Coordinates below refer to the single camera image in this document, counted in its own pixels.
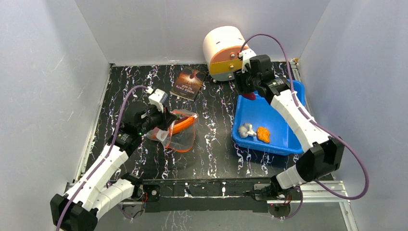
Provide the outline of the orange bumpy toy food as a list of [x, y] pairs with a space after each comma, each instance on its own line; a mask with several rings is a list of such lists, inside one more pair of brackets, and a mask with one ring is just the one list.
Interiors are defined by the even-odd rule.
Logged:
[[265, 127], [258, 127], [256, 131], [256, 137], [263, 143], [270, 143], [270, 131]]

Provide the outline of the clear zip bag orange zipper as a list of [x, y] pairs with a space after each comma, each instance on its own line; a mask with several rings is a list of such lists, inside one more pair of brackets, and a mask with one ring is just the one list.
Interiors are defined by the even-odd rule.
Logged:
[[[188, 115], [196, 114], [198, 116], [197, 113], [194, 113], [194, 112], [191, 112], [191, 111], [188, 111], [188, 110], [184, 110], [184, 109], [173, 110], [173, 111], [171, 111], [171, 113], [173, 113], [175, 115], [176, 114], [188, 114]], [[158, 140], [153, 140], [153, 141], [157, 141], [157, 142], [161, 143], [162, 146], [165, 149], [171, 149], [171, 150], [174, 150], [174, 151], [180, 152], [180, 153], [187, 152], [194, 145], [194, 141], [195, 141], [195, 137], [196, 137], [196, 126], [198, 124], [198, 120], [199, 120], [199, 118], [195, 122], [193, 128], [189, 128], [186, 131], [183, 131], [181, 133], [172, 135], [171, 137], [167, 138], [164, 141], [158, 141]]]

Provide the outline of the magenta purple toy vegetable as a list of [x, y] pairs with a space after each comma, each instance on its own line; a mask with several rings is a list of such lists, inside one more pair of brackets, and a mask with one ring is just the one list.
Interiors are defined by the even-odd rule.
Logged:
[[248, 99], [248, 100], [251, 100], [251, 101], [256, 100], [256, 95], [255, 95], [253, 92], [245, 93], [245, 94], [243, 94], [242, 96], [243, 96], [244, 98]]

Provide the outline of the white toy garlic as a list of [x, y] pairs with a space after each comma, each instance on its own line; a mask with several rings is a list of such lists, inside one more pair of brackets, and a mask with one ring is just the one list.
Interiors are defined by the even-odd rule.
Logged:
[[257, 133], [253, 130], [253, 125], [247, 122], [243, 123], [238, 127], [238, 134], [242, 139], [245, 139], [248, 136], [250, 137], [257, 136]]

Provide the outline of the orange toy squash slice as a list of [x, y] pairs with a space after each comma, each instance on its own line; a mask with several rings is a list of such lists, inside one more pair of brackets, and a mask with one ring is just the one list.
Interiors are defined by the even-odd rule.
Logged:
[[160, 130], [154, 128], [147, 133], [147, 137], [151, 140], [164, 141], [172, 135], [186, 131], [189, 128], [193, 128], [195, 122], [198, 119], [196, 114], [176, 114], [177, 119], [170, 125], [168, 130]]

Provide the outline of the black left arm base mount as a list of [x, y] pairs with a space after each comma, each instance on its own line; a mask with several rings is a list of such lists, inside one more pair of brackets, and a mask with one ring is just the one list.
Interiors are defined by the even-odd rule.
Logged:
[[135, 186], [133, 194], [119, 202], [117, 206], [124, 209], [127, 206], [140, 205], [140, 209], [145, 212], [148, 203], [155, 203], [160, 200], [160, 189], [160, 186], [155, 184]]

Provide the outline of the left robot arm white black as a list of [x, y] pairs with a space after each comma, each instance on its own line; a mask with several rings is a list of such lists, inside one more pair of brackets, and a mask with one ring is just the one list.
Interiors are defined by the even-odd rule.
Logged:
[[153, 105], [137, 112], [133, 122], [118, 122], [101, 155], [82, 178], [63, 195], [51, 199], [56, 230], [93, 231], [99, 219], [120, 202], [139, 200], [144, 188], [135, 177], [126, 175], [112, 186], [106, 184], [140, 146], [143, 135], [155, 128], [168, 130], [176, 119], [166, 107], [160, 111]]

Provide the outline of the blue plastic bin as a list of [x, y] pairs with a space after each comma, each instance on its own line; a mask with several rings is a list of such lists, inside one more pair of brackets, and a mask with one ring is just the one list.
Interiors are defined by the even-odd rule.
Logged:
[[[303, 152], [301, 144], [283, 117], [257, 92], [255, 96], [254, 101], [238, 96], [231, 132], [237, 145], [279, 155], [301, 154]], [[266, 128], [270, 132], [270, 142], [265, 143], [257, 137], [250, 136], [241, 138], [238, 128], [246, 122], [252, 124], [253, 130], [259, 127]]]

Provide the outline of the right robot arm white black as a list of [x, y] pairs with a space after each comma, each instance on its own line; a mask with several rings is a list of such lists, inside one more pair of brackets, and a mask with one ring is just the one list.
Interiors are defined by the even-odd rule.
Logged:
[[242, 68], [234, 72], [240, 95], [256, 91], [286, 121], [299, 140], [304, 154], [296, 164], [272, 178], [271, 194], [284, 199], [290, 188], [311, 182], [340, 167], [344, 145], [315, 125], [300, 103], [293, 83], [276, 77], [267, 55], [255, 55], [252, 50], [238, 54]]

